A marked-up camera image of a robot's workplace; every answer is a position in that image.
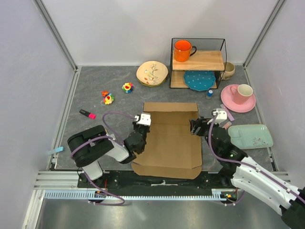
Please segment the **brown cardboard box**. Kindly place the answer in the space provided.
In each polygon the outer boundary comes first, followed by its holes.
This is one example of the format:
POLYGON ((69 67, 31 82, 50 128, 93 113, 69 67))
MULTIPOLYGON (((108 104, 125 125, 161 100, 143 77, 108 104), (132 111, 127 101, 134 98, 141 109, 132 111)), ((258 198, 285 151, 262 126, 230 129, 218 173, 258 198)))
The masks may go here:
POLYGON ((145 102, 151 115, 144 152, 132 161, 140 176, 195 179, 202 170, 202 139, 192 135, 190 120, 197 119, 196 103, 145 102))

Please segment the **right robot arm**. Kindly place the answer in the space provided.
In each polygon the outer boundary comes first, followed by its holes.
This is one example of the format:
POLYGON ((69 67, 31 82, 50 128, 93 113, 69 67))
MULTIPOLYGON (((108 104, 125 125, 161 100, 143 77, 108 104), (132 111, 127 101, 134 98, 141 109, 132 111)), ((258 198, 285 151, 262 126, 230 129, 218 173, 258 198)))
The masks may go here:
POLYGON ((192 135, 203 137, 213 156, 222 165, 218 182, 231 185, 256 197, 281 216, 291 229, 305 227, 305 190, 298 188, 267 171, 246 152, 231 143, 227 131, 214 117, 190 120, 192 135))

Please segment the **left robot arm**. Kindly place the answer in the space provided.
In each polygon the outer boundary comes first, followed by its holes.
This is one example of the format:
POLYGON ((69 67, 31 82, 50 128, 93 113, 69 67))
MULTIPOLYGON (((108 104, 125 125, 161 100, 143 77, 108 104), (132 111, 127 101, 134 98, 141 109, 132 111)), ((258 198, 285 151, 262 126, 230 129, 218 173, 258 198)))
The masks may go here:
POLYGON ((105 177, 99 159, 106 155, 121 164, 128 164, 144 151, 148 125, 133 123, 133 132, 120 143, 114 135, 109 135, 102 125, 79 132, 68 138, 71 158, 77 167, 88 175, 93 187, 101 187, 105 177))

